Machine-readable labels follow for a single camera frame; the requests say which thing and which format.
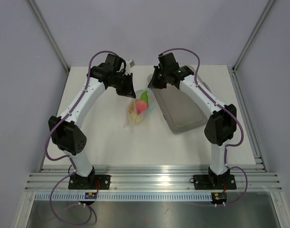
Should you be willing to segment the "green chayote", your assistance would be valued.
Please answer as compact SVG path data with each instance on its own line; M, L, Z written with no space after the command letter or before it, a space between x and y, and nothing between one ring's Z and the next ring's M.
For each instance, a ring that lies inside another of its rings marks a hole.
M146 104L149 103L148 91L144 91L144 92L140 95L140 100L144 101Z

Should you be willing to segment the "pink peach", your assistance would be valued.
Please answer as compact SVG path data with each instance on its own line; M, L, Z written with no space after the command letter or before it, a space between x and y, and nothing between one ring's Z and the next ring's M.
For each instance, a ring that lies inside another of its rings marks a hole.
M136 112L137 115L142 114L143 112L146 112L148 110L148 104L146 104L144 101L142 100L138 100L135 103L135 107L136 107Z

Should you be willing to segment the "clear zip top bag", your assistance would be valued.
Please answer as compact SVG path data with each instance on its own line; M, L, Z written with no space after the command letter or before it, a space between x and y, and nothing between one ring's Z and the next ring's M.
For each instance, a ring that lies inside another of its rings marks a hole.
M138 90L135 94L136 97L130 99L126 108L124 128L140 124L156 107L156 99L151 89Z

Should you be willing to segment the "yellow pear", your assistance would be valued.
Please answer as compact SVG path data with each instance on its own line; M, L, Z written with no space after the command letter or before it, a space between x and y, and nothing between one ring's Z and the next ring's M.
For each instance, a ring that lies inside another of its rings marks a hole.
M143 121L143 119L144 119L144 115L142 115L142 114L137 115L137 114L135 114L135 113L132 113L132 114L130 114L130 118L131 118L131 122L132 122L133 124L137 124L137 123L140 123L140 122Z

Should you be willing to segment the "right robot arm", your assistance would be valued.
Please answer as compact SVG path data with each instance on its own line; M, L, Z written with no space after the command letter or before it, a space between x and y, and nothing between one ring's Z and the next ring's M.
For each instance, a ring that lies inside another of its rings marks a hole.
M197 78L197 71L189 66L180 66L173 53L159 54L159 64L148 84L150 89L165 89L168 84L188 95L207 117L204 134L211 143L211 162L208 168L208 183L220 188L230 176L224 163L225 146L237 128L237 110L233 104L219 101Z

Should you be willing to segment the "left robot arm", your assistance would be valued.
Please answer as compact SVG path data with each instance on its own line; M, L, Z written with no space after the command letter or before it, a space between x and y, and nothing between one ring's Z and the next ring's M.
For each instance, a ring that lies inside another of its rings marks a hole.
M72 173L68 175L70 190L109 188L110 176L95 175L95 168L85 152L87 137L81 130L95 101L109 87L114 88L117 95L136 97L131 72L134 62L124 60L111 51L106 51L106 54L105 61L98 66L89 64L85 83L68 108L59 116L51 116L48 120L50 133L45 148L52 142L64 152L63 157L70 160L73 167Z

